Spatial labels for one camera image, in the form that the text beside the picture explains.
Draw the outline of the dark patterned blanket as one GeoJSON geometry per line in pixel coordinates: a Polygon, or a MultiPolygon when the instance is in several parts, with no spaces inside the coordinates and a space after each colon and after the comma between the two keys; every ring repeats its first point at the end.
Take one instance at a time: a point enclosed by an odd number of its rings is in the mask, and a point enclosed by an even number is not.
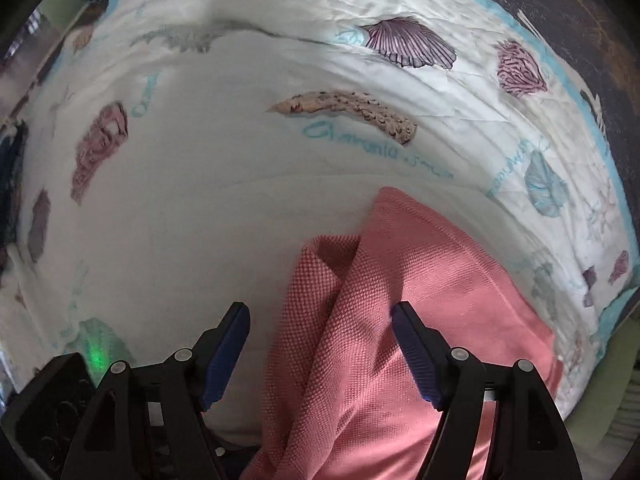
{"type": "Polygon", "coordinates": [[[639,171],[639,50],[603,0],[494,0],[523,12],[600,96],[606,136],[627,180],[639,171]]]}

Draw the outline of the white seashell print quilt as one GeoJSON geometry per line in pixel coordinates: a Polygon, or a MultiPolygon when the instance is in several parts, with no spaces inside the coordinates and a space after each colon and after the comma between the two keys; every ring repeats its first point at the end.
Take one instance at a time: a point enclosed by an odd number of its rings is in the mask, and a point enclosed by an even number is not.
{"type": "Polygon", "coordinates": [[[535,0],[110,0],[26,106],[1,362],[22,388],[78,351],[100,377],[190,344],[235,300],[254,323],[222,403],[260,389],[303,244],[360,230],[381,188],[468,232],[554,335],[568,414],[631,267],[604,92],[535,0]]]}

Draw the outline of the pink knit garment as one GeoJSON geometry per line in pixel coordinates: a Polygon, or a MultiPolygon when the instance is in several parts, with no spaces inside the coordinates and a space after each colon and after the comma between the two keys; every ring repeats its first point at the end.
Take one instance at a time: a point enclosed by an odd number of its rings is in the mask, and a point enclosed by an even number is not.
{"type": "Polygon", "coordinates": [[[550,328],[475,240],[396,188],[362,231],[300,253],[266,363],[262,447],[247,479],[412,479],[438,425],[392,331],[407,301],[488,363],[532,361],[555,389],[550,328]]]}

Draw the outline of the green pillow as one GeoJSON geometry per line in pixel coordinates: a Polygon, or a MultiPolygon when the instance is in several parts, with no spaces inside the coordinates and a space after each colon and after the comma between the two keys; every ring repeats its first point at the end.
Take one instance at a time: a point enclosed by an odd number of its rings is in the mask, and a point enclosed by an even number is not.
{"type": "Polygon", "coordinates": [[[628,320],[608,343],[605,356],[566,426],[576,448],[592,450],[610,428],[631,381],[639,351],[639,323],[628,320]]]}

